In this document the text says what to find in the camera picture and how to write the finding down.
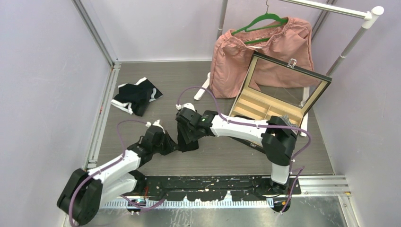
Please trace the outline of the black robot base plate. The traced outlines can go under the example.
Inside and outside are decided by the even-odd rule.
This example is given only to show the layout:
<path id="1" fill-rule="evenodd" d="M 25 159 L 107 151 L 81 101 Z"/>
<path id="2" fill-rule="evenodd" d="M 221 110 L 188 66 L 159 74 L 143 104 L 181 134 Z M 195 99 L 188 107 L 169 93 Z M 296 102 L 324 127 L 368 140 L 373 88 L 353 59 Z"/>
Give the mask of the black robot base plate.
<path id="1" fill-rule="evenodd" d="M 262 175 L 199 175 L 199 176 L 146 176 L 137 183 L 129 196 L 145 196 L 159 201 L 222 201 L 231 196 L 233 201 L 262 201 L 289 193 L 299 195 L 299 183 L 289 178 L 278 186 L 270 176 Z"/>

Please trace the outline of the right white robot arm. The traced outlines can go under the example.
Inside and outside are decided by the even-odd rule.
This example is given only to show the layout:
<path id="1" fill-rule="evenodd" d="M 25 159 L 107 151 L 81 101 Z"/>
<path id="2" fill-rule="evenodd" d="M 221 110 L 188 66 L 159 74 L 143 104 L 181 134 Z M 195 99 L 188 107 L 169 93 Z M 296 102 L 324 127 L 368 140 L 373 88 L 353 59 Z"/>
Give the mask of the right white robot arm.
<path id="1" fill-rule="evenodd" d="M 256 145 L 272 163 L 269 187 L 283 193 L 289 187 L 290 161 L 297 140 L 291 126 L 280 117 L 251 120 L 219 115 L 216 111 L 198 113 L 183 107 L 176 115 L 178 148 L 182 152 L 199 148 L 198 140 L 211 137 L 231 137 L 247 146 Z"/>

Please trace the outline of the plain black underwear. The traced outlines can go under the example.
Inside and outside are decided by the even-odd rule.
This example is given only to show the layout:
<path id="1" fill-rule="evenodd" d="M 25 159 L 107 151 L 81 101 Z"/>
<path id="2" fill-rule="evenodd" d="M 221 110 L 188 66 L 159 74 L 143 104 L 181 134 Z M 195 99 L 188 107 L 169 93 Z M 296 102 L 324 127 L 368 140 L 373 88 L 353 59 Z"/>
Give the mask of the plain black underwear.
<path id="1" fill-rule="evenodd" d="M 186 126 L 177 124 L 178 147 L 181 152 L 195 151 L 199 149 L 198 141 L 192 141 L 192 133 Z"/>

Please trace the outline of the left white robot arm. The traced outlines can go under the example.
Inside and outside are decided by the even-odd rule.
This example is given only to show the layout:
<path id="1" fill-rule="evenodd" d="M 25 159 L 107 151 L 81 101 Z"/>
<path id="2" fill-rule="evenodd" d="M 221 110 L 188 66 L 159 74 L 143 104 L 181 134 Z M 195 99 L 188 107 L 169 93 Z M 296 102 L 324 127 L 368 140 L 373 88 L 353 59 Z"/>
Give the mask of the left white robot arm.
<path id="1" fill-rule="evenodd" d="M 82 168 L 73 171 L 57 200 L 57 207 L 69 216 L 71 226 L 86 225 L 102 205 L 116 197 L 128 192 L 142 194 L 145 176 L 138 168 L 154 154 L 167 155 L 177 149 L 178 144 L 168 132 L 155 123 L 111 161 L 88 171 Z"/>

